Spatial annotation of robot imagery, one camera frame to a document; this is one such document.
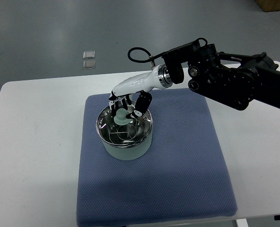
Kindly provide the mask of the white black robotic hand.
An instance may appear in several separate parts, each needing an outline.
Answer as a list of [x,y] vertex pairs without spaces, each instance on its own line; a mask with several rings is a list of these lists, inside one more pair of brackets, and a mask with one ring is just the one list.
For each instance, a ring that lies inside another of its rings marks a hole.
[[151,103],[152,96],[149,92],[154,88],[167,89],[172,84],[166,66],[164,64],[158,65],[150,72],[130,77],[116,85],[109,97],[110,110],[115,115],[119,105],[127,109],[127,106],[132,104],[129,96],[134,93],[140,93],[133,112],[126,116],[128,119],[139,118],[146,113]]

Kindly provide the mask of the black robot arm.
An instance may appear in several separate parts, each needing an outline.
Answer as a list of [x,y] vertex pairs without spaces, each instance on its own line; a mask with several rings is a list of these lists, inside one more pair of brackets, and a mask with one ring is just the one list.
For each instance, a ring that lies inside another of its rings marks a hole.
[[191,91],[236,110],[245,110],[252,100],[280,109],[280,71],[265,52],[238,55],[216,51],[204,38],[163,52],[161,57],[171,81],[184,80],[182,63],[188,64]]

